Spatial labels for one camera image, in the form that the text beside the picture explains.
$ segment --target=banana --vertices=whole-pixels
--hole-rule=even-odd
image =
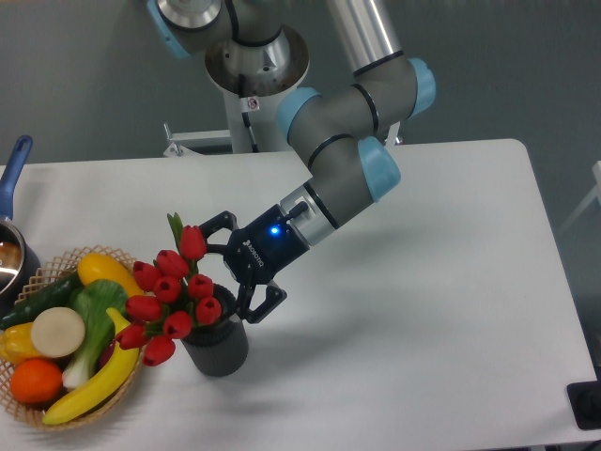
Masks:
[[[115,324],[115,335],[130,324],[113,307],[107,308],[106,313]],[[56,401],[42,417],[41,422],[48,426],[61,425],[94,409],[129,377],[139,354],[140,350],[137,348],[123,350],[115,343],[115,350],[107,364],[84,385]]]

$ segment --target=blue pot handle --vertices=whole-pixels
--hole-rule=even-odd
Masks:
[[[15,143],[10,154],[7,167],[0,179],[0,217],[12,219],[12,198],[15,193],[17,180],[29,156],[29,150],[34,145],[31,136],[23,135]]]

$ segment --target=gray wall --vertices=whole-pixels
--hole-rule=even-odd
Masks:
[[[312,53],[305,84],[337,92],[351,76],[323,2],[286,4]],[[404,124],[405,141],[522,141],[557,230],[601,160],[601,1],[388,6],[406,53],[429,63],[439,87]],[[45,163],[158,157],[164,121],[173,132],[226,127],[203,56],[173,59],[140,0],[2,2],[0,62],[0,163],[22,133],[36,141],[30,161]],[[578,308],[599,329],[600,217],[557,236]]]

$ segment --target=woven basket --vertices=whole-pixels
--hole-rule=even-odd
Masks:
[[[77,263],[82,259],[83,256],[97,252],[111,256],[125,266],[128,271],[133,272],[133,263],[135,258],[126,254],[121,249],[112,249],[110,247],[95,246],[93,248],[85,247],[83,249],[74,249],[70,252],[66,252],[62,257],[55,257],[53,261],[49,261],[42,268],[39,268],[36,275],[29,279],[29,285],[23,288],[22,293],[19,295],[17,302],[27,299],[32,293],[38,291],[40,288],[51,284],[54,280],[74,272],[77,269]],[[10,362],[6,362],[0,359],[0,405],[5,407],[5,410],[11,414],[16,421],[20,421],[28,424],[37,429],[42,430],[65,430],[71,428],[78,428],[80,426],[89,425],[90,423],[101,418],[107,411],[109,411],[119,400],[123,397],[125,392],[131,385],[133,378],[138,372],[142,358],[140,358],[133,369],[132,373],[126,379],[126,381],[119,387],[119,389],[111,396],[107,401],[104,402],[101,407],[95,411],[75,418],[67,423],[57,426],[46,426],[42,424],[41,418],[44,416],[44,411],[37,411],[30,407],[24,406],[17,402],[8,389],[8,383],[12,372],[15,369],[15,365]]]

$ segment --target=robotic arm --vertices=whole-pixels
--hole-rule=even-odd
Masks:
[[[245,134],[250,148],[263,147],[265,127],[277,133],[275,121],[282,146],[290,145],[312,174],[244,228],[229,211],[200,225],[206,240],[223,228],[232,232],[225,245],[208,243],[208,251],[223,256],[239,283],[235,311],[225,314],[259,322],[285,299],[273,281],[275,274],[400,181],[392,157],[374,136],[427,108],[436,96],[434,78],[423,61],[405,58],[378,0],[328,1],[356,82],[330,99],[312,88],[297,88],[308,65],[306,48],[282,26],[277,0],[154,2],[148,5],[161,20],[159,27],[172,33],[166,42],[175,41],[188,52],[209,47],[209,75],[240,104],[248,104],[251,94],[262,105],[264,99],[277,100],[275,108],[266,108],[271,116],[263,121],[251,121],[244,108],[238,112],[246,129],[240,135]],[[233,130],[236,121],[230,116],[228,112]],[[267,286],[266,299],[251,309],[257,285]]]

